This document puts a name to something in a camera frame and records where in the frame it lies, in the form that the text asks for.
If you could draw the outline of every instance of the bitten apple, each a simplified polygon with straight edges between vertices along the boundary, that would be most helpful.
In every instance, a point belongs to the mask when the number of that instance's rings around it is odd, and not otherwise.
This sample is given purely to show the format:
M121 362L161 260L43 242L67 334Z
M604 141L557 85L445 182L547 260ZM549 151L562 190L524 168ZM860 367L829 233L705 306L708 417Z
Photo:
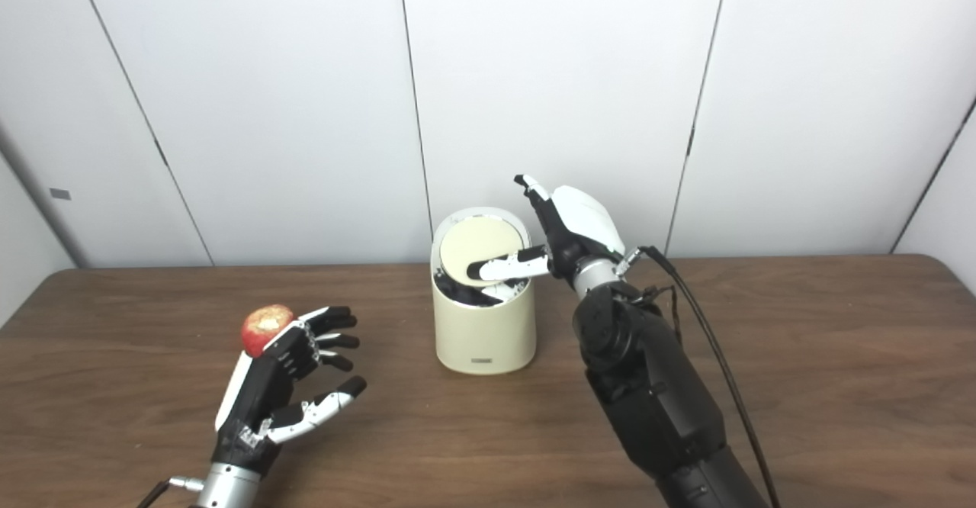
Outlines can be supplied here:
M295 320L295 313L281 304L259 307L252 311L241 327L244 352L252 358L257 358L265 351L268 342L293 320Z

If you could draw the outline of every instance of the trash can lid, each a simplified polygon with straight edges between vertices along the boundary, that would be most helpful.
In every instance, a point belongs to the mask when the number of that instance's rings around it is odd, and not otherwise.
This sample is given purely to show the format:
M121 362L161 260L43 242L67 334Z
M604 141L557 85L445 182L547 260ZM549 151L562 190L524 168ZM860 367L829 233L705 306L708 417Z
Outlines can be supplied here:
M444 272L454 281L471 287L495 285L501 281L483 281L467 276L471 262L488 260L525 248L522 236L512 224L491 216L472 216L455 223L440 243L440 260Z

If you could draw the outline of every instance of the brown tabletop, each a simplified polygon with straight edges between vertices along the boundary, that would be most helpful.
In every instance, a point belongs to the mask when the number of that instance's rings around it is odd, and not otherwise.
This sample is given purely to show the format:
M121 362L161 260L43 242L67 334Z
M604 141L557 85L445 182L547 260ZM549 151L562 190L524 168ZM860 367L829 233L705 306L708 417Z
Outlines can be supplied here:
M976 300L917 256L678 261L736 372L784 506L976 505ZM258 506L662 506L582 376L573 293L537 286L539 349L495 377L443 368L426 265L155 268L52 276L0 330L0 505L130 508L203 477L255 307L353 307L369 389L289 443ZM635 285L666 285L648 262ZM686 348L759 477L704 337ZM330 390L325 368L297 396ZM159 507L185 507L171 490Z

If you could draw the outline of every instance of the cream trash bin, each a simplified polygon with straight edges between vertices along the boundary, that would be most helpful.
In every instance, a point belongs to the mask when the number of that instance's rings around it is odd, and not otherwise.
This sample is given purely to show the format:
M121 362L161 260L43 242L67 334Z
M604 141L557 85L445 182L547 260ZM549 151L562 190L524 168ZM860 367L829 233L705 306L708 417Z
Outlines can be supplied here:
M468 374L524 368L536 354L536 307L531 279L482 281L467 265L531 246L512 213L475 207L437 227L430 250L430 287L437 358Z

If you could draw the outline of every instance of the black cable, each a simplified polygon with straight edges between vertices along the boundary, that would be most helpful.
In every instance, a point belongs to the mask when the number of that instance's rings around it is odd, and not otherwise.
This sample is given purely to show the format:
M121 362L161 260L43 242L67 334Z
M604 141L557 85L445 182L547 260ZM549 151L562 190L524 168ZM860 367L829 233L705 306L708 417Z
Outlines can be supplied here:
M160 498L162 494L166 493L166 490L168 490L169 487L169 480L160 481L156 484L156 487L153 487L149 494L146 495L146 498L143 498L143 501L140 502L139 506L136 506L136 508L149 508L149 505L156 502L156 499Z
M688 300L688 305L694 311L698 324L701 324L701 330L705 332L705 338L708 338L708 345L711 346L711 351L714 352L715 358L718 359L718 366L722 369L725 383L728 384L729 392L732 393L732 400L735 401L736 410L739 411L739 417L742 418L742 425L746 428L746 435L749 436L749 443L753 447L754 455L756 455L756 463L759 464L759 472L762 474L763 483L766 483L769 503L772 505L772 508L781 508L780 498L776 494L776 486L773 484L773 476L769 472L769 464L766 462L766 455L763 454L763 447L759 444L759 436L756 435L756 429L753 428L753 421L750 420L749 412L746 411L746 403L742 400L739 387L736 386L735 377L732 376L732 369L729 368L725 354L722 354L722 348L718 345L718 338L715 338L715 333L711 330L711 324L708 323L705 312L698 305L698 300L695 298L695 295L691 294L691 289L684 282L684 279L681 278L674 265L668 260L668 257L654 246L638 248L641 252L648 255L651 260L655 261L668 275L672 276L674 284L681 289L681 293Z
M653 303L661 293L665 291L670 291L672 293L672 323L674 324L674 338L677 338L677 345L683 346L683 337L681 335L681 317L677 314L677 291L674 289L674 285L668 285L663 289L659 289L657 286L652 285L644 289L644 292L640 293L637 300L634 303L637 306L644 305L644 303Z

